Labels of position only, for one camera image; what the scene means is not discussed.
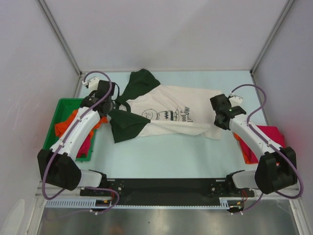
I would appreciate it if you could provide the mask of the white and green t-shirt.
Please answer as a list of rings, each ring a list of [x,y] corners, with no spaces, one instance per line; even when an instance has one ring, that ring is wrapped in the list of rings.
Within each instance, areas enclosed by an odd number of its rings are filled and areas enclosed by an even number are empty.
[[[169,134],[219,140],[210,99],[218,90],[162,85],[146,69],[133,71],[109,116],[115,143]]]

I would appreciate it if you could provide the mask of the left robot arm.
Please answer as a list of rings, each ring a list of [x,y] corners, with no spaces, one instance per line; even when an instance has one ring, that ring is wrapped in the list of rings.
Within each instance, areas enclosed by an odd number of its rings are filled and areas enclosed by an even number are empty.
[[[114,82],[99,80],[96,89],[80,103],[64,134],[49,149],[40,150],[37,159],[43,185],[48,183],[67,190],[91,187],[99,196],[107,192],[108,183],[102,180],[100,172],[81,170],[75,161],[91,130],[113,109],[114,90]]]

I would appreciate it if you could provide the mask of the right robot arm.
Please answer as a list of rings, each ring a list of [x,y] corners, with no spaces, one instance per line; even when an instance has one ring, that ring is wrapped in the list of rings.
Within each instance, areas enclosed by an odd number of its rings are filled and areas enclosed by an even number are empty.
[[[216,114],[214,125],[237,134],[258,159],[256,170],[227,175],[231,181],[225,184],[225,190],[230,196],[238,196],[243,188],[270,194],[297,183],[296,154],[291,147],[283,148],[269,138],[248,120],[241,106],[232,106],[226,95],[217,95],[210,102]]]

